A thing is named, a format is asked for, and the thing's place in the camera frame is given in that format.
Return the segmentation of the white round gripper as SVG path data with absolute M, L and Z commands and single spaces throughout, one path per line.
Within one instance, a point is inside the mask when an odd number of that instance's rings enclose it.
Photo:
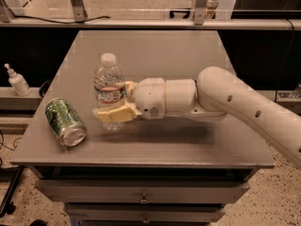
M 159 120 L 166 114 L 166 81 L 161 78 L 147 78 L 138 84 L 126 81 L 127 98 L 134 98 L 135 105 L 147 120 Z M 126 103 L 117 108 L 103 110 L 94 108 L 93 115 L 102 122 L 132 121 L 138 116 L 138 110 L 133 104 Z

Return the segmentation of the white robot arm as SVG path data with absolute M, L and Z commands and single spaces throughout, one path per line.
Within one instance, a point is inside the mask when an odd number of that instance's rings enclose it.
M 301 168 L 301 118 L 265 98 L 236 75 L 208 67 L 196 80 L 147 78 L 126 83 L 124 105 L 95 108 L 102 122 L 126 122 L 140 116 L 160 120 L 180 116 L 192 121 L 222 120 L 228 114 L 244 122 L 296 167 Z

